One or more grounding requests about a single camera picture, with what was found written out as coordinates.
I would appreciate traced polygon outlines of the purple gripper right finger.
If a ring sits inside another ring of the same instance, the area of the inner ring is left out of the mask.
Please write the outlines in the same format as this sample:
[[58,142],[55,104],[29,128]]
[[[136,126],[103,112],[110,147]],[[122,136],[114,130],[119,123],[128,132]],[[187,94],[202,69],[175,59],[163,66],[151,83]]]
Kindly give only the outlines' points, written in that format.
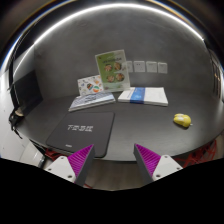
[[145,185],[182,169],[169,155],[160,156],[139,144],[134,145],[133,153]]

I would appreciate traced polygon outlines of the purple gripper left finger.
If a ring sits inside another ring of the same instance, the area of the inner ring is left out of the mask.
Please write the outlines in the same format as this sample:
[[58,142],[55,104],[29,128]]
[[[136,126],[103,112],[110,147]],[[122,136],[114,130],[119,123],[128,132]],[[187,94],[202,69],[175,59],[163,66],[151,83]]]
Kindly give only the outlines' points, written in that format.
[[83,187],[94,157],[95,149],[91,144],[68,157],[58,157],[46,171]]

